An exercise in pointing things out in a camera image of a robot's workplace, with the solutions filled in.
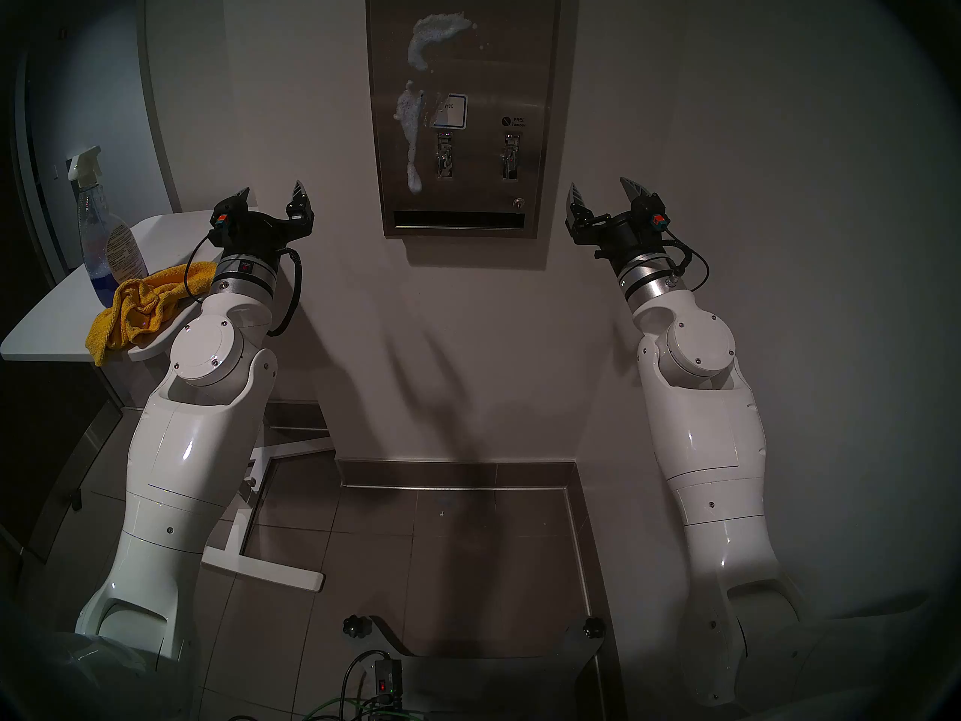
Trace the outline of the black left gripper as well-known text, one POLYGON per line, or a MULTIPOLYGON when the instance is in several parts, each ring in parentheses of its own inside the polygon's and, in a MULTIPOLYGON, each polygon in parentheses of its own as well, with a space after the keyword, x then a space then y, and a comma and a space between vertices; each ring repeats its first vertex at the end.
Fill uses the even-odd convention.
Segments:
POLYGON ((224 199, 224 213, 211 215, 211 244, 221 249, 221 261, 241 256, 278 266, 283 252, 294 240, 312 232, 314 213, 303 183, 296 180, 287 218, 278 219, 249 211, 250 187, 224 199))

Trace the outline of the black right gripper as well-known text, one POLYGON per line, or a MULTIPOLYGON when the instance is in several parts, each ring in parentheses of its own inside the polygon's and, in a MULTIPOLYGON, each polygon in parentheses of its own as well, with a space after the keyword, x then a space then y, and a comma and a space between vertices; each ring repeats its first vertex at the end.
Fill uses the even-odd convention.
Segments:
MULTIPOLYGON (((628 201, 640 199, 654 201, 655 194, 646 187, 626 177, 619 178, 628 201)), ((566 199, 565 224, 575 244, 595 248, 594 258, 604 259, 613 271, 623 271, 628 263, 639 257, 664 257, 661 235, 638 235, 630 224, 630 215, 622 213, 611 217, 594 216, 584 205, 577 186, 571 183, 566 199)))

